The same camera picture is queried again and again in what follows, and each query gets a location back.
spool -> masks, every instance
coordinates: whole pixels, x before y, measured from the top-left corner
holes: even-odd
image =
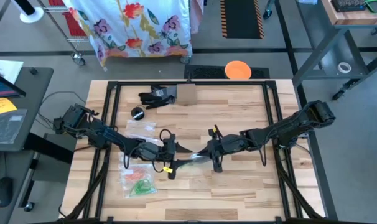
[[[337,68],[343,74],[348,74],[351,71],[351,66],[346,62],[339,63]]]
[[[44,16],[44,10],[41,7],[33,7],[28,0],[12,0],[14,5],[20,10],[20,20],[25,23],[39,21]]]
[[[135,107],[131,111],[132,118],[136,121],[140,121],[144,118],[144,110],[140,107]]]

computer monitor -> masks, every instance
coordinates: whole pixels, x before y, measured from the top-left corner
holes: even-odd
[[[26,93],[0,76],[0,97],[26,96]]]

green object in bag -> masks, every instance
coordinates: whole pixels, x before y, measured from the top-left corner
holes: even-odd
[[[147,195],[156,192],[156,188],[151,184],[150,180],[143,179],[137,181],[131,189],[130,196]]]

wooden tabletop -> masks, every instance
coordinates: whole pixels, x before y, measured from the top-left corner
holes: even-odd
[[[86,107],[102,112],[107,80],[91,83]],[[276,80],[282,114],[290,116],[298,110],[291,80]],[[140,103],[137,94],[149,92],[149,86],[124,86],[118,106],[117,126],[125,132],[130,111]],[[268,125],[264,98],[260,86],[197,86],[198,104],[194,106],[167,105],[146,110],[143,121],[156,122],[157,138],[163,128],[177,135],[178,142],[193,151],[199,151],[210,139],[208,129],[217,124],[222,134],[238,134],[238,131],[263,128]],[[77,147],[86,145],[80,140]],[[306,140],[299,144],[308,148]],[[61,211],[69,213],[79,202],[88,187],[94,150],[75,153],[68,177]],[[101,219],[114,216],[114,220],[275,220],[284,218],[281,195],[271,143],[267,144],[267,166],[263,167],[259,152],[240,152],[225,156],[223,173],[214,173],[212,163],[187,165],[179,168],[175,180],[169,180],[165,172],[155,175],[158,193],[136,198],[124,198],[120,183],[121,152],[113,147],[106,181]],[[177,158],[187,158],[178,154]],[[307,151],[294,147],[291,153],[297,185],[317,212],[324,215],[320,192]],[[131,159],[131,164],[147,164]],[[292,195],[288,190],[291,214],[294,215]],[[95,192],[91,217],[95,212]]]
[[[321,0],[332,25],[377,25],[377,13],[368,8],[357,12],[336,12],[331,0]]]

caster wheel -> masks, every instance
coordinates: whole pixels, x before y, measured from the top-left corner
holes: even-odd
[[[180,58],[180,62],[185,65],[188,65],[191,62],[191,58],[192,56],[183,56]]]
[[[343,90],[339,90],[339,92],[336,93],[336,94],[332,97],[332,99],[333,99],[333,100],[337,100],[337,99],[339,99],[341,96],[343,96],[343,94],[345,94],[345,91],[343,91]]]
[[[271,14],[273,14],[272,10],[265,10],[265,12],[263,13],[263,19],[269,19],[271,17]]]
[[[32,202],[27,202],[27,205],[24,207],[25,212],[31,212],[34,209],[35,204]]]
[[[73,54],[72,55],[72,61],[79,65],[79,66],[84,66],[86,65],[85,59],[82,58],[82,55],[78,54]]]

